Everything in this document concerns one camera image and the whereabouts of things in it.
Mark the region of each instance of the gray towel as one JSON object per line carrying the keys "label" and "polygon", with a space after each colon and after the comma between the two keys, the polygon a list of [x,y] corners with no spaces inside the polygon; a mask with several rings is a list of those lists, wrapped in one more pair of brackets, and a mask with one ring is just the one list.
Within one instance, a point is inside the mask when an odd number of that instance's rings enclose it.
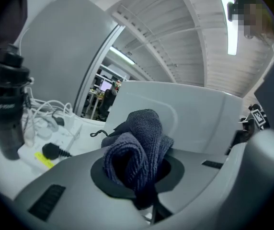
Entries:
{"label": "gray towel", "polygon": [[102,141],[102,147],[108,146],[104,169],[114,182],[147,197],[153,193],[159,166],[172,145],[173,139],[162,133],[154,110],[132,112]]}

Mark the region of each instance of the black plug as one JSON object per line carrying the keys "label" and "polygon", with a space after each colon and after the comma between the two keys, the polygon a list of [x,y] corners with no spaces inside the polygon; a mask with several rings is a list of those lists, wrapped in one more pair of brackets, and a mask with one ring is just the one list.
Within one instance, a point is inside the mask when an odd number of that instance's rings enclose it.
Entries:
{"label": "black plug", "polygon": [[56,123],[58,124],[58,125],[61,125],[61,126],[65,126],[65,121],[64,121],[64,119],[62,118],[62,117],[55,117],[54,116],[54,113],[55,112],[58,112],[59,110],[55,110],[53,113],[52,113],[52,118],[56,121]]}
{"label": "black plug", "polygon": [[60,149],[58,145],[55,145],[53,143],[45,144],[42,147],[42,153],[47,159],[50,159],[50,160],[57,159],[59,156],[72,157],[72,155],[70,153]]}

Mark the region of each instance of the black slot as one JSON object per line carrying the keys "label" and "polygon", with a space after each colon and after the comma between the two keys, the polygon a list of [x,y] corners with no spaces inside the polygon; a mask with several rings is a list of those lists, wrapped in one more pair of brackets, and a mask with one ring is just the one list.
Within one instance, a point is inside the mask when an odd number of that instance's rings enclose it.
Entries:
{"label": "black slot", "polygon": [[209,161],[209,160],[205,160],[202,164],[205,165],[205,166],[211,167],[211,168],[219,169],[219,170],[223,166],[222,163],[218,163],[218,162],[214,162],[214,161]]}
{"label": "black slot", "polygon": [[51,185],[33,204],[28,212],[37,218],[46,221],[65,189],[65,187],[60,185]]}

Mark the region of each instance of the ceiling light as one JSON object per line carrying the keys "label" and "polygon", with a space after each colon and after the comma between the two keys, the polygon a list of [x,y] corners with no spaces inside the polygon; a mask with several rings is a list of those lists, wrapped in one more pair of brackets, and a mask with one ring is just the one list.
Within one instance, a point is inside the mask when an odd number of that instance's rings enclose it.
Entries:
{"label": "ceiling light", "polygon": [[228,28],[228,54],[235,56],[237,54],[237,43],[238,43],[238,20],[228,20],[228,3],[234,3],[234,0],[221,0],[225,18],[227,21]]}
{"label": "ceiling light", "polygon": [[123,60],[125,60],[129,64],[131,64],[131,65],[135,64],[135,62],[133,62],[129,57],[127,57],[126,55],[122,54],[119,50],[115,49],[114,47],[111,46],[110,50],[113,51],[118,56],[120,56]]}

